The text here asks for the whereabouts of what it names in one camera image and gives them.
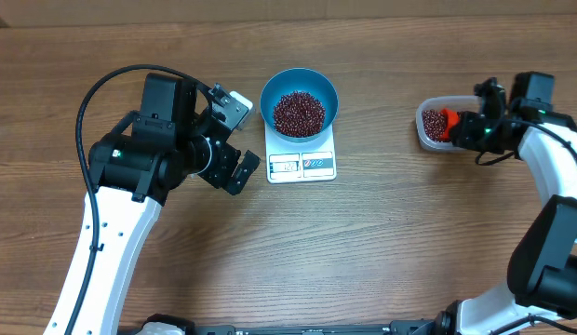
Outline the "red measuring scoop blue handle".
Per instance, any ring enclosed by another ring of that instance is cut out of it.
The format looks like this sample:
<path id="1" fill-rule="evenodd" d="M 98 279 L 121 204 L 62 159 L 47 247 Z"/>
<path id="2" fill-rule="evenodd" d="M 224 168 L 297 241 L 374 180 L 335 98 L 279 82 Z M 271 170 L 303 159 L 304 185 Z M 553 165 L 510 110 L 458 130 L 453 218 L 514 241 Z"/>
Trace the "red measuring scoop blue handle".
<path id="1" fill-rule="evenodd" d="M 450 131 L 460 123 L 461 115 L 448 108 L 443 108 L 440 114 L 445 118 L 445 127 L 438 139 L 442 142 L 449 142 L 451 141 Z"/>

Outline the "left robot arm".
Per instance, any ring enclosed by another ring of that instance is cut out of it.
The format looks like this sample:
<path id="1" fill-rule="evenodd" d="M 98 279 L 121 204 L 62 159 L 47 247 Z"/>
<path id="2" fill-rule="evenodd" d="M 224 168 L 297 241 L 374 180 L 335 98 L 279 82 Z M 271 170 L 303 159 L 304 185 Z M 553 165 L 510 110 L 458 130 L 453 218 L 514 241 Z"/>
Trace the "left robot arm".
<path id="1" fill-rule="evenodd" d="M 90 100 L 109 80 L 145 70 L 141 106 L 86 150 Z M 88 91 L 75 121 L 75 146 L 87 188 L 84 218 L 47 334 L 115 334 L 131 277 L 168 194 L 197 175 L 240 194 L 260 158 L 228 144 L 254 104 L 221 85 L 158 65 L 126 66 Z"/>

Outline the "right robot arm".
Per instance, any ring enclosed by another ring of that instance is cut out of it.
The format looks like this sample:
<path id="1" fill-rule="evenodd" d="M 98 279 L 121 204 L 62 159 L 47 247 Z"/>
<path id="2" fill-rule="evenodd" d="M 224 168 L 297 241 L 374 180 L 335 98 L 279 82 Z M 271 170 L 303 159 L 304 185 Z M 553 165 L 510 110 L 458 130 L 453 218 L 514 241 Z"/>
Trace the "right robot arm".
<path id="1" fill-rule="evenodd" d="M 518 334 L 538 324 L 577 334 L 577 126 L 556 112 L 551 74 L 517 74 L 510 92 L 496 78 L 475 85 L 477 112 L 447 112 L 445 143 L 525 162 L 542 210 L 514 250 L 506 280 L 455 301 L 418 334 Z"/>

